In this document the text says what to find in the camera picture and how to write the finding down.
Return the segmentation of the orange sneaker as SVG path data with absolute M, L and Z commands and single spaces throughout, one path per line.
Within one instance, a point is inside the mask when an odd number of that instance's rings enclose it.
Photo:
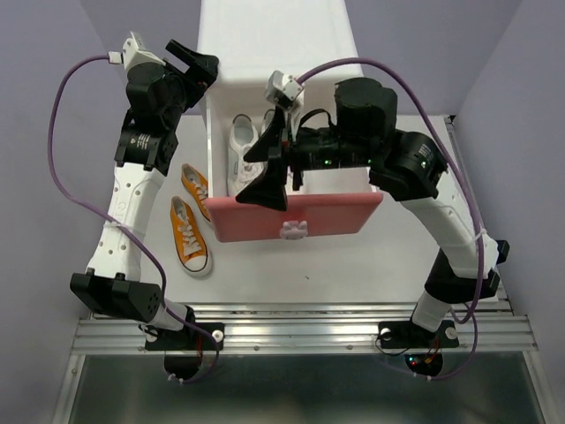
M 212 270 L 212 254 L 189 205 L 180 197 L 171 198 L 169 212 L 177 258 L 185 272 L 196 278 Z
M 205 205 L 208 198 L 207 179 L 193 166 L 184 163 L 181 167 L 181 182 L 185 190 L 194 198 L 205 221 L 209 225 L 212 225 L 210 215 Z

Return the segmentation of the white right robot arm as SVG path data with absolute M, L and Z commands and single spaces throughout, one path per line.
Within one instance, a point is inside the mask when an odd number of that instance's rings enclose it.
M 444 148 L 428 134 L 396 126 L 397 95 L 374 79 L 356 77 L 335 86 L 336 110 L 321 128 L 307 126 L 301 110 L 304 88 L 290 75 L 274 72 L 265 96 L 275 114 L 245 154 L 264 170 L 237 201 L 277 211 L 288 207 L 287 189 L 298 189 L 310 170 L 368 169 L 372 186 L 409 210 L 439 246 L 425 289 L 407 321 L 384 322 L 384 349 L 453 347 L 445 315 L 455 304 L 494 295 L 497 266 L 509 244 L 489 237 L 463 197 L 463 186 Z

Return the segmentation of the white sneaker one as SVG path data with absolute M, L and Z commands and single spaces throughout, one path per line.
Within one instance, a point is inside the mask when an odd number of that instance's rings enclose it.
M 227 188 L 235 197 L 256 179 L 264 169 L 263 163 L 249 163 L 245 154 L 259 139 L 256 127 L 245 114 L 236 115 L 230 128 L 228 145 Z
M 269 126 L 270 126 L 270 124 L 273 120 L 274 115 L 275 115 L 275 109 L 268 109 L 265 112 L 265 114 L 262 118 L 262 124 L 261 124 L 261 128 L 260 128 L 259 136 L 262 136 L 267 131 L 267 129 L 269 128 Z

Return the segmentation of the dark pink drawer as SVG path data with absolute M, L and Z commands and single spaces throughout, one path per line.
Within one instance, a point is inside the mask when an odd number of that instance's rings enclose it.
M 210 211 L 221 242 L 354 234 L 383 202 L 367 183 L 367 170 L 323 170 L 305 174 L 305 193 L 288 197 L 275 211 L 236 202 L 228 195 L 228 145 L 233 118 L 243 113 L 260 125 L 268 108 L 263 89 L 218 87 L 206 96 Z

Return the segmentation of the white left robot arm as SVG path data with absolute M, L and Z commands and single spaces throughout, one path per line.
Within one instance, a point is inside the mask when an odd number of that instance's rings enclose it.
M 165 283 L 141 280 L 141 258 L 155 257 L 143 244 L 155 198 L 177 149 L 182 115 L 215 83 L 219 59 L 171 40 L 166 50 L 186 64 L 182 71 L 146 50 L 131 35 L 121 51 L 105 56 L 124 67 L 125 113 L 114 156 L 114 183 L 104 226 L 94 255 L 83 273 L 72 275 L 72 292 L 94 313 L 129 319 L 152 336 L 178 348 L 194 347 L 208 338 L 222 348 L 221 329 L 202 329 L 194 312 L 165 297 Z

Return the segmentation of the orange sneaker front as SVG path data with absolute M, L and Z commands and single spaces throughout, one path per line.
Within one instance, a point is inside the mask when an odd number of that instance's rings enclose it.
M 189 205 L 180 197 L 171 198 L 169 212 L 177 258 L 185 272 L 196 278 L 212 270 L 212 254 Z

